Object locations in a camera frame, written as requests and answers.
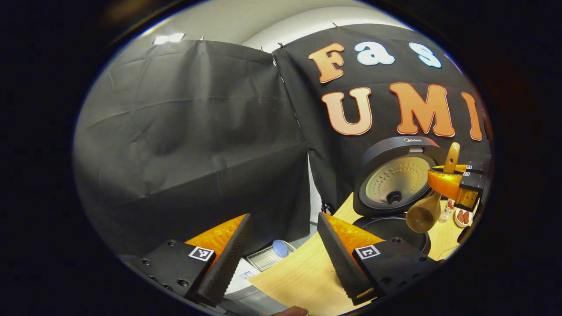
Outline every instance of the small bottle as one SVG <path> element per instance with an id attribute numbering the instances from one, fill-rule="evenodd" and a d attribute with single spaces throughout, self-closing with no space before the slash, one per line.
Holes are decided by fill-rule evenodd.
<path id="1" fill-rule="evenodd" d="M 439 217 L 440 223 L 446 222 L 447 219 L 451 217 L 451 214 L 455 212 L 456 207 L 453 206 L 454 204 L 455 202 L 453 200 L 451 199 L 447 200 L 447 204 L 445 204 L 445 208 L 443 208 L 443 211 L 441 212 L 441 216 Z"/>

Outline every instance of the wooden table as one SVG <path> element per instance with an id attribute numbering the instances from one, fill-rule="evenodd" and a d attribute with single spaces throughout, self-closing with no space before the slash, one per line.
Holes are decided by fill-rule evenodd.
<path id="1" fill-rule="evenodd" d="M 446 201 L 441 201 L 441 208 Z M 335 217 L 353 223 L 361 216 L 353 210 L 353 194 L 343 203 Z M 429 257 L 448 258 L 458 247 L 462 228 L 454 219 L 437 222 L 428 232 L 431 240 Z M 285 260 L 249 280 L 272 299 L 286 306 L 306 308 L 310 315 L 333 316 L 367 305 L 353 306 L 339 283 L 334 266 L 318 232 Z"/>

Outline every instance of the wooden ladle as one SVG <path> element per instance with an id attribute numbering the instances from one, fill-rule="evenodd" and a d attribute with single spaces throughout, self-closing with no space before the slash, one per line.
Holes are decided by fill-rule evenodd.
<path id="1" fill-rule="evenodd" d="M 455 172 L 455 167 L 459 160 L 459 153 L 459 143 L 452 143 L 443 167 L 444 173 Z M 435 192 L 431 196 L 425 197 L 412 205 L 406 213 L 406 224 L 416 233 L 425 233 L 435 225 L 440 214 L 441 194 Z"/>

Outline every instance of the blue cap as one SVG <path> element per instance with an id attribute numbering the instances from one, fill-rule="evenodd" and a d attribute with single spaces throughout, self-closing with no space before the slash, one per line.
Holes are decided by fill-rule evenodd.
<path id="1" fill-rule="evenodd" d="M 273 251 L 275 252 L 276 255 L 280 256 L 281 258 L 284 258 L 289 254 L 289 248 L 281 240 L 273 241 Z"/>

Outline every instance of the orange letter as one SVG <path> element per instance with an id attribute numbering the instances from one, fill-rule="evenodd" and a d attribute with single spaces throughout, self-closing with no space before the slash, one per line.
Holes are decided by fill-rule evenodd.
<path id="1" fill-rule="evenodd" d="M 427 100 L 425 102 L 409 83 L 393 83 L 390 85 L 390 91 L 396 94 L 400 104 L 402 115 L 402 124 L 398 126 L 400 134 L 415 134 L 418 132 L 418 127 L 414 124 L 415 115 L 425 134 L 429 133 L 435 116 L 435 127 L 433 127 L 435 135 L 446 137 L 455 135 L 449 105 L 447 104 L 447 90 L 444 87 L 431 84 L 427 89 Z"/>
<path id="2" fill-rule="evenodd" d="M 322 101 L 328 107 L 328 116 L 332 127 L 344 135 L 361 135 L 371 128 L 373 118 L 371 117 L 371 106 L 369 105 L 369 88 L 355 88 L 350 91 L 350 96 L 355 98 L 359 109 L 359 121 L 349 123 L 343 113 L 343 93 L 332 92 L 322 96 Z"/>
<path id="3" fill-rule="evenodd" d="M 480 121 L 478 121 L 474 98 L 466 92 L 461 93 L 461 95 L 463 96 L 464 101 L 466 101 L 468 113 L 470 113 L 470 137 L 475 141 L 481 141 L 482 131 L 480 131 Z"/>
<path id="4" fill-rule="evenodd" d="M 328 53 L 334 51 L 343 52 L 343 46 L 338 43 L 333 43 L 309 55 L 309 59 L 314 60 L 318 70 L 320 70 L 320 82 L 322 83 L 343 76 L 343 70 L 336 69 L 334 66 L 334 64 L 338 66 L 343 65 L 342 56 L 338 53 L 331 53 L 328 57 Z"/>

